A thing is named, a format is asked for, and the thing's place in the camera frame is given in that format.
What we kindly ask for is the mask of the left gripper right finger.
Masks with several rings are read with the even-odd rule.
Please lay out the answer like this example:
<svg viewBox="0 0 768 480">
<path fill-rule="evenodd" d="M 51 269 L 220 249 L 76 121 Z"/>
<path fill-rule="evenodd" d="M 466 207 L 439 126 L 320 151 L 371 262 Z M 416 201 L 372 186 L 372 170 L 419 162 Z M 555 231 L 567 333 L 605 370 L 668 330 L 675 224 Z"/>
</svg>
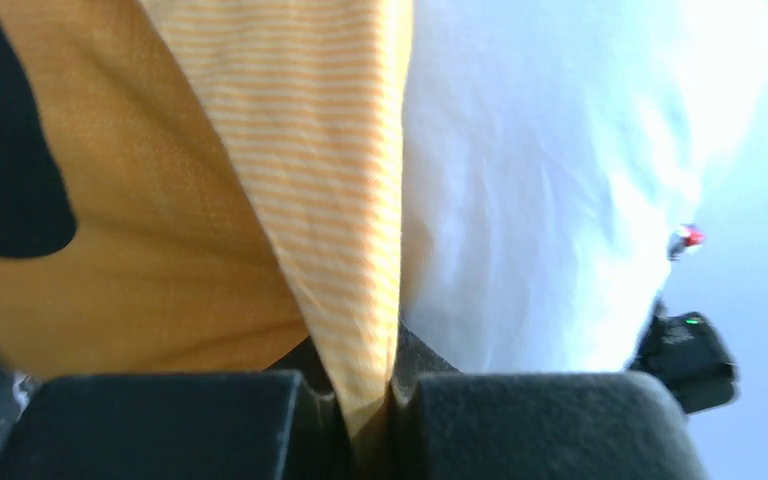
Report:
<svg viewBox="0 0 768 480">
<path fill-rule="evenodd" d="M 467 375 L 401 329 L 392 390 L 398 479 L 707 475 L 680 407 L 643 373 Z"/>
</svg>

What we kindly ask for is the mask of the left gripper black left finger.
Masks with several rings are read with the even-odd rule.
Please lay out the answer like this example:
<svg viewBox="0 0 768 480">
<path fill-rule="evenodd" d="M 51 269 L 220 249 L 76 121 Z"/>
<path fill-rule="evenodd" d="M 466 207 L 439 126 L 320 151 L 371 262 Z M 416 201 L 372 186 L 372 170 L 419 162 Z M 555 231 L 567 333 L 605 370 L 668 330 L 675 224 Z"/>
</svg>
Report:
<svg viewBox="0 0 768 480">
<path fill-rule="evenodd" d="M 347 479 L 327 385 L 310 341 L 263 372 L 62 377 L 12 429 L 0 480 Z"/>
</svg>

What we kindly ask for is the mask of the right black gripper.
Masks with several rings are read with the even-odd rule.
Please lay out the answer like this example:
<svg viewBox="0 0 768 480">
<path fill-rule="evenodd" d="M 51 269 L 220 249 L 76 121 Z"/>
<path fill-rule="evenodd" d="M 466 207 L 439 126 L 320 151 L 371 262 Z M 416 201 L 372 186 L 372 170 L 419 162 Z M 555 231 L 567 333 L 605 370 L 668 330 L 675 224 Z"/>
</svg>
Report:
<svg viewBox="0 0 768 480">
<path fill-rule="evenodd" d="M 735 361 L 708 319 L 699 312 L 670 316 L 661 301 L 653 305 L 629 368 L 657 378 L 687 414 L 737 397 Z"/>
</svg>

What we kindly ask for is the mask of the white pillow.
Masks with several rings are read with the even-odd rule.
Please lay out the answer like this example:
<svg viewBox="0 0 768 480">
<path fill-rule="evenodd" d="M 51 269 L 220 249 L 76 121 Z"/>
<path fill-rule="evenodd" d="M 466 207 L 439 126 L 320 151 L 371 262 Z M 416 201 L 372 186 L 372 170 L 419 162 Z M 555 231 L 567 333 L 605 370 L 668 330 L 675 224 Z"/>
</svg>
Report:
<svg viewBox="0 0 768 480">
<path fill-rule="evenodd" d="M 736 158 L 768 1 L 418 1 L 402 316 L 465 372 L 615 371 Z"/>
</svg>

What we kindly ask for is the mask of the orange printed pillowcase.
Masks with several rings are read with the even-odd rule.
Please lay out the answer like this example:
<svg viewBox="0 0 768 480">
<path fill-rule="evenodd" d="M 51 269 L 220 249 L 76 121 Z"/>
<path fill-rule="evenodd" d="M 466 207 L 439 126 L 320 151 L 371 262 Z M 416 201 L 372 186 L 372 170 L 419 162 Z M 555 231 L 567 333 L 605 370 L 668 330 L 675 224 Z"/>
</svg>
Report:
<svg viewBox="0 0 768 480">
<path fill-rule="evenodd" d="M 260 369 L 381 431 L 408 1 L 0 1 L 0 358 Z"/>
</svg>

